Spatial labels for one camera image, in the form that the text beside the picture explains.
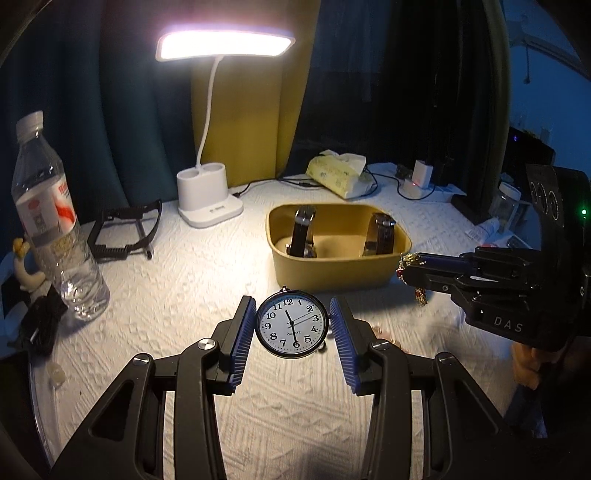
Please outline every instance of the tissue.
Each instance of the tissue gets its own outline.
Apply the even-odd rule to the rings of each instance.
[[[363,155],[339,155],[332,150],[324,150],[310,160],[306,174],[339,197],[349,200],[366,194],[374,184],[373,178],[363,172],[365,163]]]

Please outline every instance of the white wall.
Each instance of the white wall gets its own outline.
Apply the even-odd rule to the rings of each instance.
[[[560,28],[534,0],[505,0],[508,21],[525,20],[529,35],[576,55]],[[550,146],[556,165],[584,171],[591,177],[591,82],[551,58],[530,49],[531,83],[527,76],[525,47],[511,48],[511,120],[527,118],[527,130],[539,135],[551,127]]]

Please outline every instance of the desk lamp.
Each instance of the desk lamp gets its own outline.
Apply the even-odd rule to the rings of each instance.
[[[178,25],[164,32],[156,48],[156,60],[170,61],[215,56],[207,88],[207,110],[194,167],[177,174],[178,212],[192,227],[205,228],[240,215],[242,201],[228,193],[226,166],[201,165],[201,155],[212,112],[213,80],[217,66],[227,55],[277,57],[294,44],[288,33],[267,28],[228,25]]]

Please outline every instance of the table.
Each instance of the table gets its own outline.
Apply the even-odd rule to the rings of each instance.
[[[372,166],[393,174],[392,165]],[[392,180],[358,200],[389,212],[413,240],[414,251],[458,255],[476,244],[471,226],[447,203],[411,202]],[[138,352],[154,358],[180,353],[215,325],[231,318],[243,295],[257,304],[279,289],[265,237],[269,210],[283,203],[341,201],[327,190],[304,190],[277,181],[258,183],[242,197],[244,213],[204,230],[193,229],[164,205],[154,258],[130,256],[103,264],[111,290],[107,311],[83,328],[64,321],[53,359],[67,381],[56,390],[62,447],[119,371]],[[111,245],[137,240],[135,225],[114,226],[99,238]],[[330,295],[319,295],[328,303]],[[497,408],[504,412],[515,389],[509,342],[463,321],[445,294],[426,307],[414,290],[393,279],[384,288],[349,293],[353,314],[380,324],[404,350],[432,357],[454,353]],[[333,340],[325,353],[290,361],[270,355],[253,340],[242,385],[233,397],[216,397],[219,436],[230,480],[358,479],[371,410],[345,384]],[[412,478],[421,478],[422,413],[413,397]],[[165,478],[173,478],[172,402],[167,401]]]

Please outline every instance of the screw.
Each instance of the screw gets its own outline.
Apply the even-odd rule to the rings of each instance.
[[[138,353],[134,359],[132,360],[133,364],[136,367],[141,367],[145,364],[147,364],[150,361],[150,357],[148,356],[147,353]]]
[[[378,338],[376,341],[372,342],[371,346],[376,350],[387,350],[390,348],[390,342],[383,338]]]
[[[444,365],[452,365],[454,363],[455,359],[456,359],[456,357],[454,357],[450,353],[443,353],[443,354],[439,355],[439,358],[438,358],[438,360]]]
[[[216,341],[213,338],[202,338],[197,342],[197,346],[201,350],[211,350],[216,346]]]

